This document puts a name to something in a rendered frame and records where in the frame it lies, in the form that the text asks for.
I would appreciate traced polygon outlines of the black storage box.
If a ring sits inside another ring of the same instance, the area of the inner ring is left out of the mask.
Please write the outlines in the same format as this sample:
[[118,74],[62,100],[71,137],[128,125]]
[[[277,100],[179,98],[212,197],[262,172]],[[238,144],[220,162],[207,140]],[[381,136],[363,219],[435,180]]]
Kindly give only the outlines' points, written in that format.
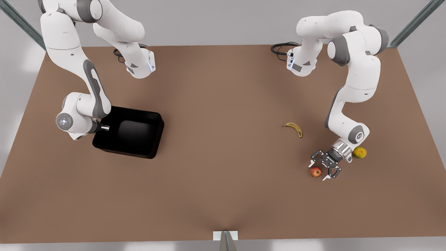
[[109,130],[94,134],[94,147],[145,159],[156,156],[164,129],[159,113],[112,106],[101,124],[109,126]]

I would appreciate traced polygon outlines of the yellow banana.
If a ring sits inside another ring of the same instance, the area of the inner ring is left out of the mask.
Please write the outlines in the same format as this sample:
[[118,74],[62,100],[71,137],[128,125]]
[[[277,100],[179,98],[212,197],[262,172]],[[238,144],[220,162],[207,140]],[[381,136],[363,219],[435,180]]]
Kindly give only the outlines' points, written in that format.
[[302,130],[302,128],[298,124],[293,123],[293,122],[288,122],[288,123],[282,125],[282,127],[293,128],[294,130],[296,130],[296,132],[298,134],[298,137],[299,138],[303,138],[303,130]]

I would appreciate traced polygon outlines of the silver frame post with foot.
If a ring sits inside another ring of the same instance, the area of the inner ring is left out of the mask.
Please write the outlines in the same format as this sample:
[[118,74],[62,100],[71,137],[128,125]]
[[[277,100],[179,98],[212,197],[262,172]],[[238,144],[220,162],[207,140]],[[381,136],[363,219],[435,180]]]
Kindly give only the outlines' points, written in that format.
[[214,231],[213,240],[220,242],[219,251],[238,251],[234,240],[239,240],[238,231]]

